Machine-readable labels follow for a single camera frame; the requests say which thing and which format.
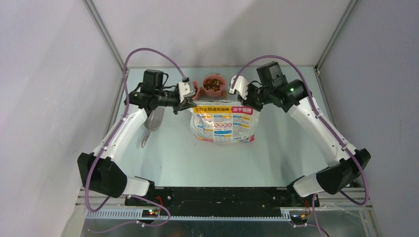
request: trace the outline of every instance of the blue label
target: blue label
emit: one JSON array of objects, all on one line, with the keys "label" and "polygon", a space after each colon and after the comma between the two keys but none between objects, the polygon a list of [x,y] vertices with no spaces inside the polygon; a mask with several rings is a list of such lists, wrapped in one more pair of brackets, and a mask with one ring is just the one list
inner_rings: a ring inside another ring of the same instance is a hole
[{"label": "blue label", "polygon": [[231,133],[231,130],[228,130],[228,131],[215,131],[214,133],[215,134],[228,134],[228,133]]}]

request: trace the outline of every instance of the bowl of pet food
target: bowl of pet food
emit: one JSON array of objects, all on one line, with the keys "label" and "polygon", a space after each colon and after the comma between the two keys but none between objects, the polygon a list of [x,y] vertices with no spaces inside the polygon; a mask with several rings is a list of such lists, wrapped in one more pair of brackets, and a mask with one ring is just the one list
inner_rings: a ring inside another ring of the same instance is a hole
[{"label": "bowl of pet food", "polygon": [[198,100],[199,96],[201,95],[201,92],[200,92],[200,89],[199,89],[199,86],[198,86],[198,83],[197,83],[196,80],[193,82],[193,84],[194,84],[194,87],[195,87],[195,95],[192,96],[192,99],[193,100]]},{"label": "bowl of pet food", "polygon": [[204,79],[204,93],[210,97],[220,97],[223,94],[226,82],[225,79],[218,75],[211,75]]}]

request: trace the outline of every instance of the metal scoop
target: metal scoop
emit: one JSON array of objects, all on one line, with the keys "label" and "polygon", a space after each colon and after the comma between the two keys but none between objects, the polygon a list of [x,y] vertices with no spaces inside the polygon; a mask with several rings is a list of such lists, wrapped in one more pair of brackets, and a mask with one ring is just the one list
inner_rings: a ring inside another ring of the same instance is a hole
[{"label": "metal scoop", "polygon": [[159,129],[163,121],[164,113],[165,109],[163,107],[157,107],[155,110],[151,112],[150,116],[148,116],[148,118],[144,122],[144,126],[147,129],[147,131],[144,134],[143,141],[141,142],[141,147],[145,146],[145,143],[147,142],[151,132],[154,132],[157,129]]}]

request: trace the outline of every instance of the plastic bag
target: plastic bag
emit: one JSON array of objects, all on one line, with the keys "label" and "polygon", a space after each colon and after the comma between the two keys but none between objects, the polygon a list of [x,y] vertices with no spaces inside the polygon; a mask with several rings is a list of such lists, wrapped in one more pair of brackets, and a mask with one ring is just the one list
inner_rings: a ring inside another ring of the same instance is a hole
[{"label": "plastic bag", "polygon": [[254,140],[259,112],[239,101],[194,101],[190,127],[201,141],[248,143]]}]

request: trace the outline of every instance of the pink bowl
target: pink bowl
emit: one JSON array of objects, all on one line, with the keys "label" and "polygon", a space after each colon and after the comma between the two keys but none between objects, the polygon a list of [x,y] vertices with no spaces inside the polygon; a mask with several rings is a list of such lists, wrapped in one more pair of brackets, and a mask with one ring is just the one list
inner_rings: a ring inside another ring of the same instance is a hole
[{"label": "pink bowl", "polygon": [[192,99],[193,100],[198,100],[199,96],[201,95],[201,91],[199,90],[199,86],[198,86],[198,83],[197,83],[196,80],[193,82],[193,85],[194,85],[195,89],[197,89],[197,90],[196,90],[196,95],[194,97],[192,97]]},{"label": "pink bowl", "polygon": [[[206,83],[206,81],[208,81],[209,79],[217,79],[217,80],[219,80],[219,81],[221,82],[221,85],[220,85],[220,90],[218,90],[218,91],[213,91],[213,90],[211,90],[211,89],[209,89],[209,90],[205,89],[205,83]],[[220,97],[220,96],[223,94],[223,91],[224,91],[224,89],[225,89],[225,86],[226,86],[225,79],[224,79],[222,76],[218,75],[218,74],[208,76],[208,77],[206,77],[206,78],[204,79],[204,81],[203,81],[204,93],[205,93],[207,96],[210,96],[210,97]]]}]

